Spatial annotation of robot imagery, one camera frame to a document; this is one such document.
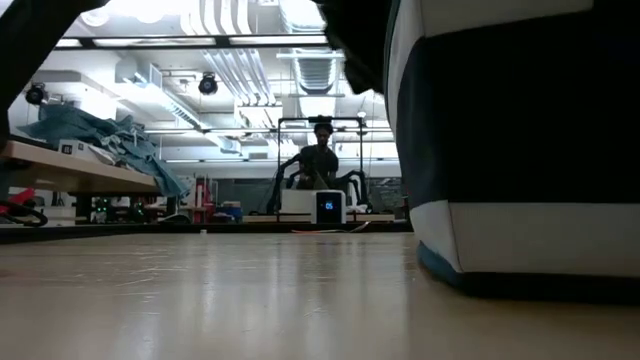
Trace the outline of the white device with blue display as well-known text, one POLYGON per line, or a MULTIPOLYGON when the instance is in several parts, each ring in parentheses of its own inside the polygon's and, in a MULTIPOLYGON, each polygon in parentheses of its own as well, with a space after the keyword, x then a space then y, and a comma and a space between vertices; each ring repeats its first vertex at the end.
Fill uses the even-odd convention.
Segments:
POLYGON ((311 195, 313 224, 345 224, 346 195, 341 190, 317 190, 311 195))

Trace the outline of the black metal table frame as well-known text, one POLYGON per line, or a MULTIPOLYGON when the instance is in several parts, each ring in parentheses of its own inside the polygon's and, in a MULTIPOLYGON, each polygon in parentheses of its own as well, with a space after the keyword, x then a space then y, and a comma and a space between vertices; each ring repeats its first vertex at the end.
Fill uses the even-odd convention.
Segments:
MULTIPOLYGON (((110 224, 70 227, 0 227, 0 245, 45 242, 74 238, 108 237, 139 234, 279 234, 291 230, 352 229, 362 223, 248 223, 248 224, 110 224)), ((407 222, 371 222, 364 233, 412 232, 407 222)))

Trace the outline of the teal cloth pile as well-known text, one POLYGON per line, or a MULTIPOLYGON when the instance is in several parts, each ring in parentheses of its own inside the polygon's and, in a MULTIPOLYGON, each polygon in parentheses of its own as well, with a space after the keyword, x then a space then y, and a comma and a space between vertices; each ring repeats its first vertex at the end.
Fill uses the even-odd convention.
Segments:
POLYGON ((152 176, 163 196, 182 197, 189 188, 157 154, 157 146, 131 115, 120 121, 101 119, 66 104, 41 105, 38 121, 19 126, 27 136, 57 146, 62 140, 79 140, 111 153, 118 164, 152 176))

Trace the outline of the small blue box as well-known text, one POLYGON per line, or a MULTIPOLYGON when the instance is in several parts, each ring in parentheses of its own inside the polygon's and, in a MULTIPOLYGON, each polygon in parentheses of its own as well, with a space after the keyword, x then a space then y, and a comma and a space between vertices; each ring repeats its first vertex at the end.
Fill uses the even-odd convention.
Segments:
POLYGON ((230 217, 235 223, 243 221, 243 210, 240 201, 224 201, 217 206, 216 213, 230 217))

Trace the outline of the red upright object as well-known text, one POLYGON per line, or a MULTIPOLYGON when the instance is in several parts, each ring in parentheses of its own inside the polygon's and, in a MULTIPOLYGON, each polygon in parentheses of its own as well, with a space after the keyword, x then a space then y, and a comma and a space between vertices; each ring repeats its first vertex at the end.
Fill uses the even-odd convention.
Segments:
POLYGON ((218 197, 218 182, 207 175, 196 178, 194 199, 194 222, 209 223, 216 210, 218 197))

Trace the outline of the person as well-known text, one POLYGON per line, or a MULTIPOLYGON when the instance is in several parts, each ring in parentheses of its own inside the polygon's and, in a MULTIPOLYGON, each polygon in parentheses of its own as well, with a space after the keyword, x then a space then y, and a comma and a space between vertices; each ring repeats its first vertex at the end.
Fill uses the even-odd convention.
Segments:
POLYGON ((312 190, 331 188, 339 169, 339 160, 329 147, 333 134, 330 123, 317 123, 314 126, 316 144, 301 149, 299 155, 299 174, 297 189, 312 190))

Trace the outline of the wooden workbench with grey frame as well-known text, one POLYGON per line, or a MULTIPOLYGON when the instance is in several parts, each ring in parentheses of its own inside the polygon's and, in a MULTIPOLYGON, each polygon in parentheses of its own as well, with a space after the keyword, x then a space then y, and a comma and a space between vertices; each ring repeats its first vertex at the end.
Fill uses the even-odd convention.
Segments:
POLYGON ((11 187, 66 193, 76 198, 77 224, 90 221, 94 197, 153 196, 160 190, 153 177, 125 168, 94 163, 41 146, 8 140, 0 152, 0 218, 18 211, 24 225, 52 224, 56 218, 43 211, 26 208, 24 201, 11 200, 11 187))

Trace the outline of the navy and white fabric basket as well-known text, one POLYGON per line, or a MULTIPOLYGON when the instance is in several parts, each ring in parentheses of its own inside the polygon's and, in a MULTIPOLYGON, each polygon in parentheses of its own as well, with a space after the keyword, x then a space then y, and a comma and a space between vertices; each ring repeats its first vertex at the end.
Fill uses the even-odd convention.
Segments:
POLYGON ((432 276, 640 305, 640 0, 391 0, 384 57, 432 276))

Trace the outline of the small white box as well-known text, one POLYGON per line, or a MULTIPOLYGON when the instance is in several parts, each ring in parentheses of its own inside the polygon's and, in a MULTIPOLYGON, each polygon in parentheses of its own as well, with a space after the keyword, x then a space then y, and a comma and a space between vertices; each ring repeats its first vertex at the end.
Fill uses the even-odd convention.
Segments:
POLYGON ((79 140, 61 140, 58 150, 60 153, 88 162, 110 166, 116 164, 116 159, 110 152, 79 140))

